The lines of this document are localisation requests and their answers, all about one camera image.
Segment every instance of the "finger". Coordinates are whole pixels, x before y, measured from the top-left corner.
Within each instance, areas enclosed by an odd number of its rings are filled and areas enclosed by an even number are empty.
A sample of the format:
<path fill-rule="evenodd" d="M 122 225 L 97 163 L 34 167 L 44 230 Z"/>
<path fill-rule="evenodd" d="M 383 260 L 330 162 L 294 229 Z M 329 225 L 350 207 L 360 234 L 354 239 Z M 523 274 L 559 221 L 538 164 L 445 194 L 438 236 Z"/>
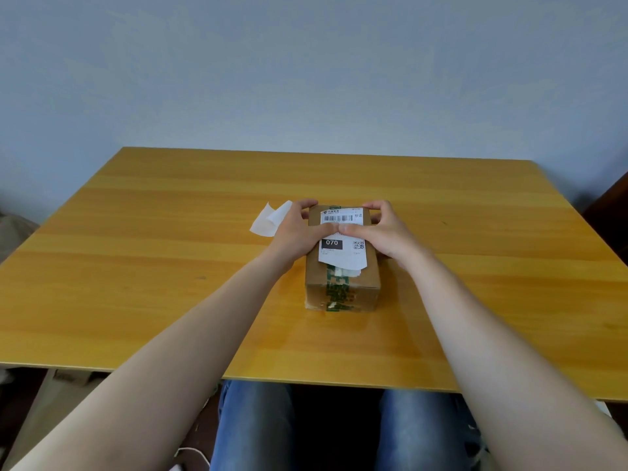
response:
<path fill-rule="evenodd" d="M 318 200 L 314 198 L 304 198 L 303 200 L 295 201 L 293 206 L 297 205 L 299 208 L 310 208 L 310 206 L 318 205 Z"/>
<path fill-rule="evenodd" d="M 364 240 L 368 240 L 371 232 L 373 231 L 371 227 L 362 226 L 362 225 L 352 225 L 350 223 L 341 223 L 338 231 L 340 231 L 343 235 L 353 236 L 356 238 L 362 238 Z"/>
<path fill-rule="evenodd" d="M 323 223 L 322 225 L 310 227 L 310 230 L 313 232 L 312 234 L 314 235 L 315 240 L 318 241 L 326 236 L 337 233 L 338 223 Z"/>
<path fill-rule="evenodd" d="M 388 200 L 373 200 L 367 201 L 364 205 L 366 208 L 370 210 L 381 210 L 382 213 L 392 212 L 393 207 L 391 206 Z"/>

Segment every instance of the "left arm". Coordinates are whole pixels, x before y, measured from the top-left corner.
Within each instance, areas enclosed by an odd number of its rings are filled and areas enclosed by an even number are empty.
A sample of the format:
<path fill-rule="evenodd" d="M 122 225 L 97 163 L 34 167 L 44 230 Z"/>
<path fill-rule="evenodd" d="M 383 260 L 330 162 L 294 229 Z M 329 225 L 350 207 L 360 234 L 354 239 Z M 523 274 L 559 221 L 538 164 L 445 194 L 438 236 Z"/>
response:
<path fill-rule="evenodd" d="M 271 245 L 113 372 L 14 471 L 164 468 L 240 347 L 273 285 L 338 230 L 294 202 Z"/>

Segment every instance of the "jeans leg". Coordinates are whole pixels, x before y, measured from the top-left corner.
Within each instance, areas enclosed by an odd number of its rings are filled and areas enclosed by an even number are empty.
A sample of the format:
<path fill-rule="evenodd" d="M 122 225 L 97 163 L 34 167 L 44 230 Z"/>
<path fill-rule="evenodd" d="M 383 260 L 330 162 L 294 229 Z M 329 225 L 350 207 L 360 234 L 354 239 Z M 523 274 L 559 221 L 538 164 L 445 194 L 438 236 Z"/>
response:
<path fill-rule="evenodd" d="M 468 470 L 451 396 L 415 390 L 386 390 L 375 469 Z"/>
<path fill-rule="evenodd" d="M 293 468 L 291 388 L 287 384 L 226 380 L 212 471 L 288 471 Z"/>

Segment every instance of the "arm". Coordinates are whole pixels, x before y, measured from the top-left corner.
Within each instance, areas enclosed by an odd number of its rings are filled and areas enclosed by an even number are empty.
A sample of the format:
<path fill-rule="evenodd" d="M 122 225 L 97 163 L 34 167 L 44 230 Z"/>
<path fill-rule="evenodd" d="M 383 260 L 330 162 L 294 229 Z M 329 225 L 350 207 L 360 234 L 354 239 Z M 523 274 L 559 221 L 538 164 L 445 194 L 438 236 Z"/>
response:
<path fill-rule="evenodd" d="M 266 296 L 335 223 L 309 227 L 295 202 L 271 245 L 123 363 L 15 471 L 162 469 L 222 377 Z"/>
<path fill-rule="evenodd" d="M 619 470 L 628 443 L 593 401 L 486 309 L 419 245 L 387 201 L 374 227 L 341 225 L 405 268 L 419 289 L 459 387 L 505 470 Z"/>

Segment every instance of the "beige fabric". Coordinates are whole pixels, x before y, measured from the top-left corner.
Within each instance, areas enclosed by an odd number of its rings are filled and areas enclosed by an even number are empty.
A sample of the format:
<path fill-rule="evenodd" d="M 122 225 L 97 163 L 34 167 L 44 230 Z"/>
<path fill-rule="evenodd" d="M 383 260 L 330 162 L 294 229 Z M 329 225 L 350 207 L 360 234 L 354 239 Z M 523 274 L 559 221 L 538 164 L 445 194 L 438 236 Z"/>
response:
<path fill-rule="evenodd" d="M 39 227 L 18 215 L 0 214 L 0 263 L 7 259 Z"/>

